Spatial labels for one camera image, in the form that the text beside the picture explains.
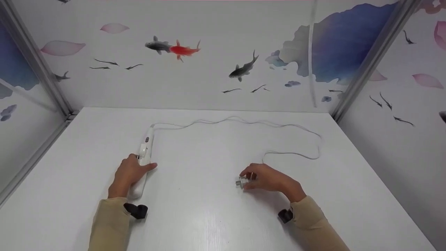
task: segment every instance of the white 3d printing pen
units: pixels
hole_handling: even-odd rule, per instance
[[[154,124],[152,124],[147,131],[146,136],[144,137],[143,142],[141,143],[139,154],[138,154],[138,163],[141,166],[147,165],[150,163],[150,157],[152,156],[152,144],[153,144],[153,128]],[[137,199],[142,196],[142,193],[144,191],[144,186],[146,182],[147,174],[144,174],[142,178],[134,184],[129,192],[128,197],[130,199]]]

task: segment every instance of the tail fin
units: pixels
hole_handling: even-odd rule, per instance
[[[253,62],[255,62],[259,58],[259,56],[256,57],[255,54],[256,54],[256,50],[254,50],[254,52],[252,53],[252,61]]]

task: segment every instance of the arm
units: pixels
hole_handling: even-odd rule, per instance
[[[252,181],[244,189],[264,189],[285,194],[293,210],[293,223],[309,251],[349,251],[316,202],[299,182],[266,164],[251,164],[240,173]]]
[[[128,236],[130,213],[124,208],[127,193],[156,163],[140,166],[136,155],[124,159],[108,189],[108,198],[99,202],[91,227],[88,251],[124,251]]]

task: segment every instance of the painted wall panel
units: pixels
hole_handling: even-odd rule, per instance
[[[0,23],[0,191],[62,122]]]
[[[315,108],[308,78],[311,0],[12,2],[53,72],[68,71],[60,85],[75,108],[261,111],[334,108],[395,6],[395,0],[318,2]],[[244,69],[254,50],[259,58]],[[182,62],[178,53],[190,56]],[[236,65],[241,70],[230,78]]]
[[[446,250],[445,8],[424,2],[340,124],[437,250]]]

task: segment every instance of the tabletop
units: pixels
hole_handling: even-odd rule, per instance
[[[83,108],[0,209],[0,243],[8,251],[87,250],[90,227],[121,160],[139,150],[156,122],[198,119],[268,120],[299,124],[272,128],[224,121],[181,130],[156,130],[142,197],[149,212],[132,223],[128,250],[302,250],[289,208],[276,192],[235,186],[265,151],[266,164],[298,180],[351,250],[434,251],[373,169],[327,113]]]

